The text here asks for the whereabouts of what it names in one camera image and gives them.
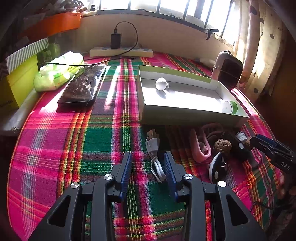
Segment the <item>usb cable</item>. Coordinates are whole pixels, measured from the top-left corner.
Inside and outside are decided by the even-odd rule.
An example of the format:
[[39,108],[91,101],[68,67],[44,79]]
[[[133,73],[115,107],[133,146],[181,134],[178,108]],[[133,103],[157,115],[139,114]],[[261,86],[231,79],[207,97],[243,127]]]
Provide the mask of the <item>usb cable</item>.
[[162,183],[166,179],[166,176],[157,157],[157,152],[159,149],[159,138],[156,136],[154,129],[149,131],[147,135],[148,137],[146,138],[145,144],[147,152],[151,158],[150,170],[152,174],[155,176],[156,180],[159,183]]

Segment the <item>plaid tablecloth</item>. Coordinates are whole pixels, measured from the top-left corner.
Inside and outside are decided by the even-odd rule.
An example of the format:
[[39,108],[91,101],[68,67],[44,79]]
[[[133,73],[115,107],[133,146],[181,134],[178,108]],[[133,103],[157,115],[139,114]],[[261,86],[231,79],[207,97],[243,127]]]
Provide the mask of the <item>plaid tablecloth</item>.
[[[150,172],[145,148],[146,130],[139,121],[135,78],[138,65],[168,67],[197,74],[211,72],[191,60],[155,53],[153,58],[109,61],[91,110],[58,113],[57,100],[63,88],[42,95],[30,113],[11,160],[7,187],[10,223],[22,240],[27,240],[45,213],[72,182],[94,182],[120,163],[125,151],[133,155],[127,199],[113,205],[117,240],[180,240],[184,204],[169,196],[166,183],[158,184]],[[250,119],[242,130],[272,137],[267,124],[237,90],[233,94],[244,104]],[[193,161],[188,136],[181,127],[158,127],[161,148],[170,150],[187,173],[208,181],[206,165]],[[254,200],[273,206],[280,172],[259,151],[252,151],[259,168],[248,161],[229,162],[227,183],[250,208]],[[210,210],[207,204],[207,239],[211,240]],[[266,229],[271,211],[256,207],[253,214]]]

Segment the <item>metal screw cap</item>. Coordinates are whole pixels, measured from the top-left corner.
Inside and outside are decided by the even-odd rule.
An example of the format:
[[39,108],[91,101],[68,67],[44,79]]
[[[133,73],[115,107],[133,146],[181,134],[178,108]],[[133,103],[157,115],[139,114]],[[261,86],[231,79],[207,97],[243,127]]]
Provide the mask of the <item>metal screw cap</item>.
[[191,175],[191,174],[185,174],[184,175],[184,177],[185,177],[185,179],[187,179],[187,180],[191,180],[192,178],[193,178],[193,176]]
[[219,181],[219,182],[218,182],[218,185],[219,185],[220,187],[224,188],[224,187],[226,187],[226,182],[224,182],[224,181]]
[[77,187],[79,187],[79,183],[78,182],[73,182],[73,183],[71,183],[71,185],[70,185],[72,188],[77,188]]
[[112,179],[113,178],[113,175],[112,174],[106,174],[105,176],[104,176],[104,179],[105,180],[110,180],[110,179]]

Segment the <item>smartphone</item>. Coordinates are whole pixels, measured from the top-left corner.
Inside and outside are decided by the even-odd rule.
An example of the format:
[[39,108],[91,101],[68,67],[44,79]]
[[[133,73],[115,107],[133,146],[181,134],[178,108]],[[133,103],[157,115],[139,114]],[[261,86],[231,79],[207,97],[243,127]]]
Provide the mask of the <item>smartphone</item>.
[[57,102],[58,105],[61,107],[83,107],[93,103],[105,70],[105,64],[81,67],[68,83]]

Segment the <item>pink object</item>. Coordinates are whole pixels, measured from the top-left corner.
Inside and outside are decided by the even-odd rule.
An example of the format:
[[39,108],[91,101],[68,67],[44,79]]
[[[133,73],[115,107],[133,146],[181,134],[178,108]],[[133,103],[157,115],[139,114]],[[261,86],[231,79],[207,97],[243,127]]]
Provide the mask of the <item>pink object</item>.
[[194,129],[190,131],[190,147],[193,159],[200,163],[211,156],[212,151],[207,139],[215,134],[223,132],[223,127],[220,123],[210,123],[200,128],[200,135],[197,136]]
[[200,130],[201,130],[201,135],[203,137],[203,143],[205,145],[202,150],[200,149],[200,142],[197,138],[197,135],[194,129],[190,130],[190,137],[189,137],[192,157],[198,163],[205,161],[208,157],[211,156],[211,153],[212,153],[211,147],[207,141],[203,128],[201,128]]

